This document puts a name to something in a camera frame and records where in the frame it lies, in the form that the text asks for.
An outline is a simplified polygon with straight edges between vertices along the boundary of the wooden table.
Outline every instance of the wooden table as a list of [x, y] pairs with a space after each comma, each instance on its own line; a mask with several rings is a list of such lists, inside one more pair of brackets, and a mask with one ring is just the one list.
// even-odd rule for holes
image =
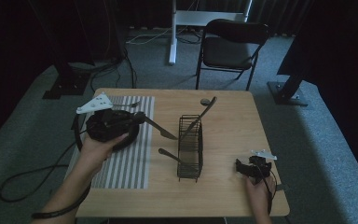
[[[269, 151], [253, 96], [248, 91], [183, 91], [98, 89], [107, 95], [154, 96], [154, 121], [178, 135], [182, 115], [199, 115], [202, 98], [217, 101], [202, 118], [203, 168], [198, 182], [176, 175], [177, 162], [160, 155], [165, 148], [177, 155], [177, 141], [152, 133], [149, 183], [147, 189], [91, 189], [80, 205], [78, 217], [248, 217], [252, 211], [247, 201], [244, 180], [235, 172], [234, 162], [247, 162], [251, 150]], [[272, 171], [279, 179], [276, 166]], [[272, 216], [286, 216], [289, 205], [283, 191], [278, 191]]]

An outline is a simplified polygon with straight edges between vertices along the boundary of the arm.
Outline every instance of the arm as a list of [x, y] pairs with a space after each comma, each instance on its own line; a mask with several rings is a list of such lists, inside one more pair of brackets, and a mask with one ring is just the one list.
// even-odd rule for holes
[[[248, 176], [244, 175], [246, 192], [248, 193], [249, 203], [252, 207], [252, 211], [255, 216], [257, 224], [270, 224], [272, 223], [269, 217], [269, 193], [266, 185], [263, 181], [260, 181], [256, 185], [253, 184]], [[275, 183], [272, 176], [266, 178], [267, 184], [271, 192], [275, 191]]]
[[[87, 134], [80, 157], [71, 173], [65, 178], [54, 196], [41, 210], [42, 213], [59, 211], [70, 206], [84, 193], [92, 178], [101, 170], [103, 162], [110, 157], [112, 147], [123, 140], [125, 134], [106, 143], [92, 140]], [[74, 223], [77, 208], [59, 217], [34, 219], [32, 223]]]

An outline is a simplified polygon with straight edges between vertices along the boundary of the chair seat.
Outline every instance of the chair seat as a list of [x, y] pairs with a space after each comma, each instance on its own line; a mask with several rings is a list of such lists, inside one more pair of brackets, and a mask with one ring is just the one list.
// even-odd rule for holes
[[220, 37], [205, 38], [203, 62], [210, 67], [247, 70], [252, 66], [247, 44], [229, 42]]

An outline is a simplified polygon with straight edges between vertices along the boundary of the white plastic piece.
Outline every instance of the white plastic piece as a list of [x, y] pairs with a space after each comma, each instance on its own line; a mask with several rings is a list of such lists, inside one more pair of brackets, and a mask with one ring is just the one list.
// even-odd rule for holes
[[112, 102], [109, 100], [107, 95], [103, 92], [99, 94], [97, 97], [95, 97], [94, 99], [90, 100], [85, 105], [78, 107], [76, 113], [85, 114], [98, 110], [109, 109], [112, 107], [113, 107]]
[[176, 63], [176, 45], [177, 45], [177, 40], [175, 37], [171, 43], [169, 65], [174, 65]]
[[254, 153], [258, 157], [263, 157], [263, 158], [266, 158], [266, 159], [272, 159], [272, 160], [275, 160], [275, 161], [278, 159], [276, 156], [273, 156], [271, 153], [266, 152], [265, 149], [263, 149], [262, 151], [254, 151], [254, 150], [252, 150], [252, 153]]

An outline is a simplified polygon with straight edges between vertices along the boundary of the striped mat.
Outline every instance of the striped mat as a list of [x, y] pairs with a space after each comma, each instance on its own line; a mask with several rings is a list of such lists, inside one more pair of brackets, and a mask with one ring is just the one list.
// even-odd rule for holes
[[[134, 107], [114, 106], [115, 110], [126, 110], [131, 113], [142, 111], [153, 119], [155, 98], [152, 96], [108, 96], [114, 105], [127, 105], [140, 101]], [[88, 113], [85, 120], [92, 115]], [[137, 139], [129, 146], [116, 151], [103, 163], [102, 170], [94, 176], [91, 187], [96, 189], [147, 189], [150, 148], [153, 127], [147, 123], [140, 125]], [[79, 151], [77, 147], [69, 164], [67, 174], [75, 165]]]

